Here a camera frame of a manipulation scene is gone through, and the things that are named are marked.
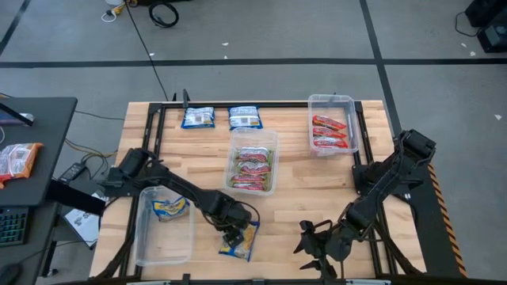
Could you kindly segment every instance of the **empty plastic container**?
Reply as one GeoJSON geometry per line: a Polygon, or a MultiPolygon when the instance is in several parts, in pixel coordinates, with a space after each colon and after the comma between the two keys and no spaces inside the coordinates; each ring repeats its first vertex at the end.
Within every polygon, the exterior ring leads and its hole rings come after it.
{"type": "Polygon", "coordinates": [[[354,100],[345,95],[314,94],[308,98],[308,134],[310,136],[310,150],[312,155],[328,156],[335,154],[351,154],[359,149],[357,141],[357,116],[354,100]],[[346,128],[340,130],[347,136],[343,138],[348,144],[347,148],[323,148],[314,144],[312,118],[315,115],[326,116],[339,123],[345,124],[346,128]]]}
{"type": "Polygon", "coordinates": [[[164,187],[145,188],[139,196],[135,228],[135,263],[139,266],[182,264],[190,259],[194,244],[194,211],[167,222],[159,222],[154,200],[173,202],[181,195],[164,187]]]}
{"type": "Polygon", "coordinates": [[[265,129],[251,129],[246,127],[237,127],[231,132],[231,146],[229,147],[229,157],[224,173],[225,189],[229,192],[246,193],[252,195],[269,196],[275,192],[276,175],[278,171],[278,157],[280,150],[278,147],[278,134],[275,131],[265,129]],[[236,157],[242,147],[265,147],[270,150],[271,173],[265,183],[265,191],[247,190],[232,188],[231,178],[238,173],[238,162],[236,157]]]}

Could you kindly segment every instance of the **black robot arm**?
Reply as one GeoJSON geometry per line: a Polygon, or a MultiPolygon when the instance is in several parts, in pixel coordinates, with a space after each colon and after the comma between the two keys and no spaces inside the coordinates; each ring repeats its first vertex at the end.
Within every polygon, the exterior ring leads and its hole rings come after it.
{"type": "Polygon", "coordinates": [[[435,154],[435,142],[415,130],[403,131],[394,142],[395,152],[385,161],[375,162],[363,169],[353,169],[356,188],[361,196],[344,209],[335,225],[330,220],[315,226],[309,221],[300,223],[303,232],[295,253],[304,249],[305,253],[316,259],[302,266],[302,269],[315,268],[324,279],[336,278],[336,272],[326,255],[336,261],[347,258],[353,241],[364,240],[374,226],[379,205],[416,168],[428,165],[435,154]],[[326,224],[330,225],[328,230],[315,233],[316,228],[326,224]]]}
{"type": "Polygon", "coordinates": [[[204,218],[231,247],[243,241],[241,229],[252,219],[242,202],[218,190],[203,190],[170,172],[151,152],[130,149],[117,168],[112,168],[102,183],[106,196],[137,196],[146,187],[164,185],[191,200],[204,218]]]}

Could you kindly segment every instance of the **floor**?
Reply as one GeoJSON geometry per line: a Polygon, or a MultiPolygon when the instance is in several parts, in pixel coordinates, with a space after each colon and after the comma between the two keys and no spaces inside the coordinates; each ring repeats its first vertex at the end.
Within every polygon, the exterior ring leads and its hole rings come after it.
{"type": "MultiPolygon", "coordinates": [[[[415,128],[437,142],[434,165],[469,276],[507,280],[507,54],[487,55],[454,30],[470,2],[193,0],[174,4],[171,29],[154,26],[145,7],[132,14],[171,97],[186,88],[195,101],[333,92],[384,100],[393,131],[415,128]]],[[[0,92],[77,97],[81,111],[119,117],[129,101],[165,100],[127,12],[104,23],[107,9],[100,0],[1,1],[0,92]]],[[[465,17],[459,26],[474,31],[465,17]]],[[[111,152],[121,128],[75,114],[67,137],[111,152]]],[[[55,175],[81,156],[65,146],[55,175]]],[[[38,283],[85,279],[92,256],[84,245],[60,247],[61,272],[38,283]]]]}

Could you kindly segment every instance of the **wooden tabletop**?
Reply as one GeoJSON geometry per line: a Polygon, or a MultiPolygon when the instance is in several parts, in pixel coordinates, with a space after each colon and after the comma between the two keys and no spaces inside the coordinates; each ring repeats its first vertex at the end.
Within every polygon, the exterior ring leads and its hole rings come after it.
{"type": "MultiPolygon", "coordinates": [[[[376,161],[393,152],[393,142],[382,101],[362,101],[369,139],[376,161]]],[[[130,103],[120,140],[116,164],[127,150],[141,147],[149,103],[130,103]]],[[[190,273],[192,279],[314,279],[319,273],[299,270],[310,262],[305,253],[292,254],[299,242],[299,221],[336,221],[345,206],[355,200],[351,166],[352,155],[313,158],[309,155],[308,112],[306,108],[261,108],[265,129],[278,132],[280,164],[276,191],[272,196],[235,197],[251,203],[261,212],[261,227],[255,239],[251,261],[219,255],[220,233],[196,216],[196,240],[192,258],[186,264],[145,267],[143,279],[181,279],[190,273]]],[[[201,188],[223,188],[223,171],[229,150],[227,110],[215,110],[215,129],[184,130],[180,128],[182,109],[166,113],[160,158],[170,170],[201,188]]],[[[151,132],[151,146],[157,118],[151,132]]],[[[361,160],[366,162],[361,144],[361,160]]],[[[125,239],[131,198],[121,198],[111,205],[102,218],[101,232],[90,271],[101,272],[114,257],[125,239]]],[[[391,237],[406,257],[419,270],[425,270],[421,248],[410,207],[392,197],[384,202],[391,237]]],[[[382,267],[387,260],[379,243],[382,267]]],[[[131,254],[129,273],[135,258],[131,254]]],[[[339,264],[334,263],[340,274],[339,264]]],[[[374,277],[372,256],[367,242],[354,242],[345,260],[345,277],[374,277]]]]}

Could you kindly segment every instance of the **orange snack bag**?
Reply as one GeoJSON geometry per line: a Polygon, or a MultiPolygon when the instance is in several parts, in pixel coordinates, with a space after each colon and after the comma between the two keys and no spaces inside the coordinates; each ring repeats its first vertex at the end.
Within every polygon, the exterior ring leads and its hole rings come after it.
{"type": "Polygon", "coordinates": [[[4,181],[16,178],[29,178],[37,151],[44,144],[18,143],[6,146],[0,153],[0,189],[4,181]]]}

